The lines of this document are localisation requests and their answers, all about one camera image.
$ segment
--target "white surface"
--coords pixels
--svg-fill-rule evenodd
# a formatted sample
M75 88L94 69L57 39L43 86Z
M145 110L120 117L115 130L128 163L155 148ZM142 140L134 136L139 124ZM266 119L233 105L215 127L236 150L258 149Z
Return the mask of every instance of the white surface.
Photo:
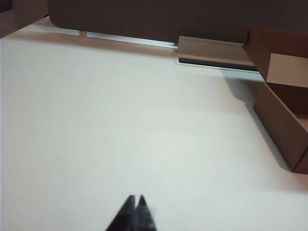
M260 75L48 30L1 40L2 231L103 231L141 193L159 231L308 228L308 176L252 109Z

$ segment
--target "cardboard box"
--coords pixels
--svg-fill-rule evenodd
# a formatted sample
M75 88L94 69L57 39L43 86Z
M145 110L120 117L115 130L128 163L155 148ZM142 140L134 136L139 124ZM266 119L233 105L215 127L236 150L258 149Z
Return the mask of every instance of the cardboard box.
M251 26L243 48L265 79L257 115L290 169L308 174L308 34Z

